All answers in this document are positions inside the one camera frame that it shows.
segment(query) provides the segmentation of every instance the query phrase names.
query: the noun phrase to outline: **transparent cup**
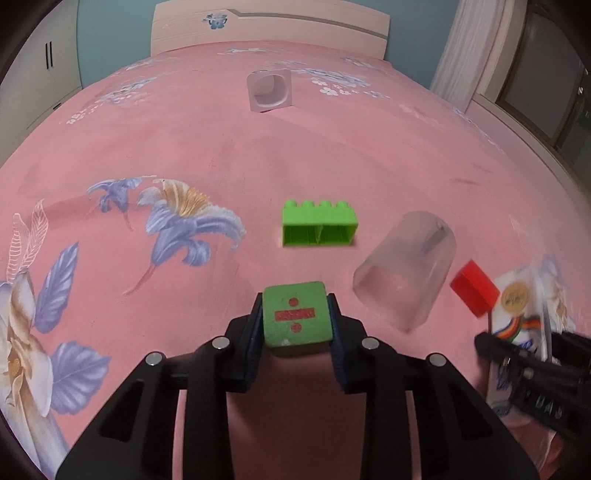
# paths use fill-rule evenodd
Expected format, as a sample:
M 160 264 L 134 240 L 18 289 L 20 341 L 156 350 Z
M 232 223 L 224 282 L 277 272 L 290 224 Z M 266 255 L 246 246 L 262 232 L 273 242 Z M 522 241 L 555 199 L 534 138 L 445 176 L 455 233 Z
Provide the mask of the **transparent cup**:
M 353 275 L 367 307 L 409 331 L 427 321 L 456 255 L 456 238 L 438 216 L 410 212 Z

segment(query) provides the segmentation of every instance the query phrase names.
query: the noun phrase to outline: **gold seal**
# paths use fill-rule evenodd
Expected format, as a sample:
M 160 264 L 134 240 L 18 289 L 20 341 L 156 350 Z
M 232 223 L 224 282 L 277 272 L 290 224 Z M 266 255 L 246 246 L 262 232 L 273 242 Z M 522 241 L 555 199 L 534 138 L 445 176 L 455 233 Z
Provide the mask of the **gold seal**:
M 522 281 L 513 282 L 501 296 L 501 305 L 512 314 L 522 313 L 530 299 L 530 289 Z

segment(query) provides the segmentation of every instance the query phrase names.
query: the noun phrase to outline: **window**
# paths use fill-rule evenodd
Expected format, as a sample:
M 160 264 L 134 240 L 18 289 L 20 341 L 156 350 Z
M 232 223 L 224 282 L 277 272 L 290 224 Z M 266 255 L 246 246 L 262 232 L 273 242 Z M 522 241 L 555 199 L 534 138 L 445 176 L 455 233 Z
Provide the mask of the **window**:
M 528 5 L 497 104 L 591 191 L 591 80 L 566 36 L 535 2 Z

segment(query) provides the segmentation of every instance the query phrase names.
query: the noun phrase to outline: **white curtain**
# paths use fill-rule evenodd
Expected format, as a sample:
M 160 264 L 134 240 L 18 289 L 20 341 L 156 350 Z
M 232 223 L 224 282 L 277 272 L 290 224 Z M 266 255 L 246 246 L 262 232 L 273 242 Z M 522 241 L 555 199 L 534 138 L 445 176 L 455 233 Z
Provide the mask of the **white curtain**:
M 460 0 L 431 91 L 465 112 L 491 52 L 505 0 Z

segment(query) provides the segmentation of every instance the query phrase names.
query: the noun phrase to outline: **green lego brick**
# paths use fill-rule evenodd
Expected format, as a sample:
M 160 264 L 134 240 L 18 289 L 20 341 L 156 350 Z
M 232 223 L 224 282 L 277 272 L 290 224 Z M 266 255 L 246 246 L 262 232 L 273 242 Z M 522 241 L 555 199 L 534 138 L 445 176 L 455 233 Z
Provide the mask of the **green lego brick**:
M 288 200 L 283 207 L 283 246 L 350 245 L 357 230 L 355 211 L 347 202 L 333 206 L 305 200 L 300 206 Z

